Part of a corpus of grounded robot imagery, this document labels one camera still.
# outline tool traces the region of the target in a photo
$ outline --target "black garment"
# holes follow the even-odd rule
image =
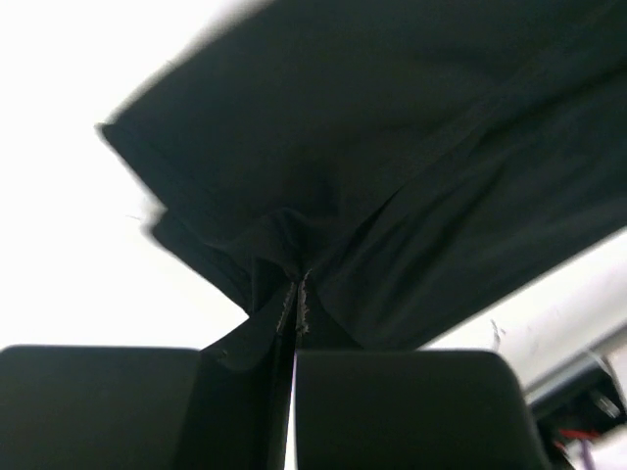
[[[102,133],[249,314],[308,272],[415,348],[625,225],[626,41],[619,0],[278,0]]]

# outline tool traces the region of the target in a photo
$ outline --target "t-shirt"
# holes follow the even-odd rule
[[[101,127],[250,315],[416,348],[627,222],[627,2],[277,0]]]

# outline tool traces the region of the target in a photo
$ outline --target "black cloth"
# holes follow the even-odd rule
[[[278,0],[101,132],[250,315],[308,273],[415,348],[625,225],[626,41],[619,0]]]

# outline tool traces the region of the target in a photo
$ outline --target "purple wire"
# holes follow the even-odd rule
[[[582,440],[580,442],[581,442],[581,456],[584,461],[584,468],[586,470],[597,470],[595,461],[592,458],[592,448],[590,446],[590,442],[586,440]]]

